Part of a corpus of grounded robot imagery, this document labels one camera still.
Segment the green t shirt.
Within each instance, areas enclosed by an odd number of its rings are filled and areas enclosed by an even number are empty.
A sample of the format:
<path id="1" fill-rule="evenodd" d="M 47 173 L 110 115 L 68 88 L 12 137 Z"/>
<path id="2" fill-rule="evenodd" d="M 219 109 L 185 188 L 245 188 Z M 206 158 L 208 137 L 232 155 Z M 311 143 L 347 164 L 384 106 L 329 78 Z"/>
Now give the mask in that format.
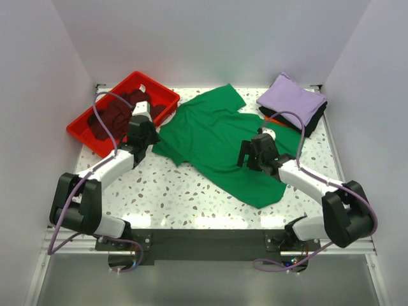
<path id="1" fill-rule="evenodd" d="M 245 101 L 230 84 L 182 103 L 169 123 L 161 126 L 153 153 L 177 166 L 190 163 L 213 184 L 241 202 L 263 208 L 279 202 L 284 183 L 237 166 L 242 141 L 256 135 L 264 120 L 241 113 Z"/>

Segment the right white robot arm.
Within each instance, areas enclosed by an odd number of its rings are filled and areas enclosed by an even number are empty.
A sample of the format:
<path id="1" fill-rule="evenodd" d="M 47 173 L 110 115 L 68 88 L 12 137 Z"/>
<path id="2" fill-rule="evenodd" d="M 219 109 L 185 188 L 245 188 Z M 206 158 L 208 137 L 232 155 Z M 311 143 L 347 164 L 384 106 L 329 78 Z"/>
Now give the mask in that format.
<path id="1" fill-rule="evenodd" d="M 315 238 L 328 239 L 345 248 L 377 229 L 377 217 L 359 183 L 323 178 L 302 166 L 296 157 L 280 154 L 274 139 L 267 133 L 242 141 L 237 165 L 262 171 L 278 182 L 299 189 L 321 205 L 321 217 L 303 216 L 285 226 L 284 243 L 288 249 L 297 251 Z"/>

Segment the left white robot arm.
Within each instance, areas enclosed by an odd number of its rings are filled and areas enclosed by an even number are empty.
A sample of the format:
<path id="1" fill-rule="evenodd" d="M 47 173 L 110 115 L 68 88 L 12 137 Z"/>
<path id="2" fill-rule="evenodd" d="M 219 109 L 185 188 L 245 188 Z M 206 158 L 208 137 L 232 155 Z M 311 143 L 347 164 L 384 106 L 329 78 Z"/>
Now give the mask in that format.
<path id="1" fill-rule="evenodd" d="M 127 249 L 132 242 L 131 225 L 102 213 L 103 191 L 121 175 L 136 168 L 148 147 L 158 141 L 154 123 L 145 115 L 133 116 L 126 140 L 119 143 L 117 150 L 85 171 L 60 176 L 50 210 L 50 223 L 57 230 L 66 228 L 79 234 L 110 237 L 116 249 Z"/>

